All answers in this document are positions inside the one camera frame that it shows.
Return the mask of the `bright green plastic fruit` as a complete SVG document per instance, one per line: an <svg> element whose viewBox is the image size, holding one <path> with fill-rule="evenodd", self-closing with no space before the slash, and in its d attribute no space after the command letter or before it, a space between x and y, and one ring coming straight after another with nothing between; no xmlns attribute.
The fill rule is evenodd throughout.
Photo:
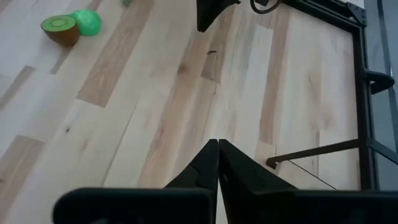
<svg viewBox="0 0 398 224"><path fill-rule="evenodd" d="M72 12L70 15L76 20L80 35L94 36L99 34L102 20L96 11L82 9Z"/></svg>

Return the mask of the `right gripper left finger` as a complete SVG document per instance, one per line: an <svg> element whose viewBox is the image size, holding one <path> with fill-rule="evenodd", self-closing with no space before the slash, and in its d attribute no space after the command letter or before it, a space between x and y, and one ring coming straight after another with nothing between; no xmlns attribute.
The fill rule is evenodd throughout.
<svg viewBox="0 0 398 224"><path fill-rule="evenodd" d="M218 141L210 139L161 189L79 188L54 205L54 224L215 224Z"/></svg>

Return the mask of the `brown-skinned kiwi half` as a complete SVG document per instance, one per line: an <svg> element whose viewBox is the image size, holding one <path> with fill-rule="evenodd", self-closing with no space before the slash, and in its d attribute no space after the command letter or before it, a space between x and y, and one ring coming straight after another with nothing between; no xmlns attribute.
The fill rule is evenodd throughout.
<svg viewBox="0 0 398 224"><path fill-rule="evenodd" d="M64 47L73 47L80 38L77 21L69 15L49 17L40 27L52 41Z"/></svg>

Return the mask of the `black curved frame bracket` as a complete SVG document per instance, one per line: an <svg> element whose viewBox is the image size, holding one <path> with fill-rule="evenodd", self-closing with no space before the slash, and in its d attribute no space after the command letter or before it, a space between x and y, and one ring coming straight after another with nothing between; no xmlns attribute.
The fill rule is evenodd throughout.
<svg viewBox="0 0 398 224"><path fill-rule="evenodd" d="M385 73L365 70L364 74L370 84L372 95L389 89L396 82L392 76Z"/></svg>

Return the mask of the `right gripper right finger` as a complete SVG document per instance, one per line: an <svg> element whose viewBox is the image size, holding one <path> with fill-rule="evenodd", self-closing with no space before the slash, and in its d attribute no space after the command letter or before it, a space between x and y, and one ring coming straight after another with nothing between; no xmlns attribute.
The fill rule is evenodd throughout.
<svg viewBox="0 0 398 224"><path fill-rule="evenodd" d="M219 141L229 224L398 224L398 192L301 190Z"/></svg>

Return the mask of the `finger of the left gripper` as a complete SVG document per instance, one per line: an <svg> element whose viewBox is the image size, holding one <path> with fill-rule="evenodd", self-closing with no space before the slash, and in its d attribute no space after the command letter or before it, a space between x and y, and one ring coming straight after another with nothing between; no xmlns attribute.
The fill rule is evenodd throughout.
<svg viewBox="0 0 398 224"><path fill-rule="evenodd" d="M205 32L227 7L241 3L240 0L196 0L196 2L199 32Z"/></svg>

